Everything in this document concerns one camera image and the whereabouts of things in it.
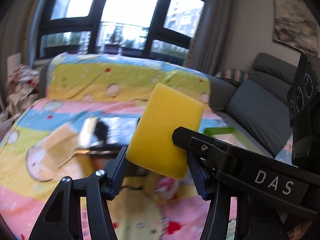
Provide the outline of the person's right hand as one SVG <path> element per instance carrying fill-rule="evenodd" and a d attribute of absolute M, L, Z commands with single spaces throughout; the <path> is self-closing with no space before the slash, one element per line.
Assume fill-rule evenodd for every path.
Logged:
<path fill-rule="evenodd" d="M 295 226 L 292 230 L 287 232 L 289 240 L 298 240 L 301 239 L 304 233 L 308 230 L 312 221 L 305 222 Z"/>

